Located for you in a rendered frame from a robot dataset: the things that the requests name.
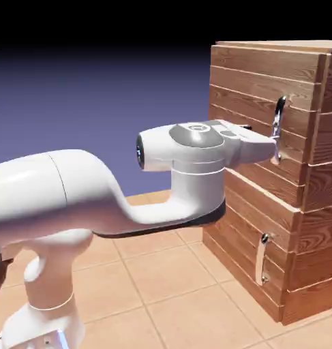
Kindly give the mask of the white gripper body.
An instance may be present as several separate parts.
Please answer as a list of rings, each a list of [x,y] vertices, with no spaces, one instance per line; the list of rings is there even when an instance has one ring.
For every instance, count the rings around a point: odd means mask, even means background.
[[[230,161],[230,166],[253,164],[269,160],[275,155],[277,142],[244,127],[233,127],[232,132],[238,136],[238,145]]]

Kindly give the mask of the curved silver door handle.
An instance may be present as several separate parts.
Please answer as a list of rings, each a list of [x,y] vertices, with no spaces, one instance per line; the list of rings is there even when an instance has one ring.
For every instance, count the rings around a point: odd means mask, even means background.
[[[283,95],[277,101],[277,104],[275,107],[275,116],[272,124],[271,138],[274,139],[275,141],[275,153],[271,158],[271,163],[275,165],[278,165],[280,163],[280,160],[282,157],[278,151],[278,142],[280,139],[281,122],[282,122],[283,109],[284,109],[285,103],[286,103],[286,96]]]

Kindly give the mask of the large wooden cabinet door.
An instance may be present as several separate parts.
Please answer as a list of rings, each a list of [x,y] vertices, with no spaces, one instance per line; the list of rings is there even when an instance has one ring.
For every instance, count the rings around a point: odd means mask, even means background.
[[[319,52],[213,46],[209,115],[270,136],[278,99],[286,101],[277,141],[280,160],[242,165],[239,173],[299,208],[327,56]]]

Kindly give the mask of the small wooden cabinet door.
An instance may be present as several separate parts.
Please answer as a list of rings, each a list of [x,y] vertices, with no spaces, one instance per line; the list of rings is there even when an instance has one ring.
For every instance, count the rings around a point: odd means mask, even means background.
[[[203,230],[202,241],[268,315],[280,322],[295,256],[296,235],[255,206],[261,201],[269,213],[280,209],[259,187],[232,170],[225,172],[224,183],[226,214]],[[259,286],[255,281],[256,250],[263,233],[269,235],[264,260],[267,281]]]

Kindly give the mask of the light wood cabinet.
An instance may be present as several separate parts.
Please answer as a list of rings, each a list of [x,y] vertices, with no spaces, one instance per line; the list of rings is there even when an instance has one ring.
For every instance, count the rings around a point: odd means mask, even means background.
[[[332,40],[218,41],[213,46],[319,52],[327,56],[301,206],[289,205],[245,177],[278,203],[280,209],[269,213],[261,201],[255,206],[296,235],[280,321],[291,324],[332,308]],[[232,171],[244,177],[239,168]]]

